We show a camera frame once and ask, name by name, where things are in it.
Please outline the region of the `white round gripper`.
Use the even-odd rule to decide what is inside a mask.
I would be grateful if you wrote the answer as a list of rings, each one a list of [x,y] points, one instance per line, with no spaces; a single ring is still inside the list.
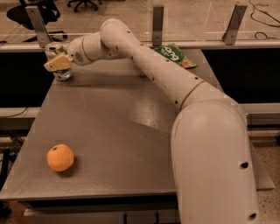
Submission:
[[[79,66],[85,66],[91,63],[91,60],[85,54],[83,48],[83,37],[75,38],[70,42],[66,48],[67,54],[64,52],[56,55],[55,57],[49,59],[44,67],[49,72],[56,72],[60,70],[69,69],[72,66],[72,62]]]

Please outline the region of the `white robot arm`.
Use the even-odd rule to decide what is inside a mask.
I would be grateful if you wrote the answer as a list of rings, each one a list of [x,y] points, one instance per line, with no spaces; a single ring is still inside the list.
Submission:
[[[143,45],[118,19],[68,46],[45,48],[49,72],[122,56],[178,107],[171,161],[181,224],[261,224],[247,118],[218,88]]]

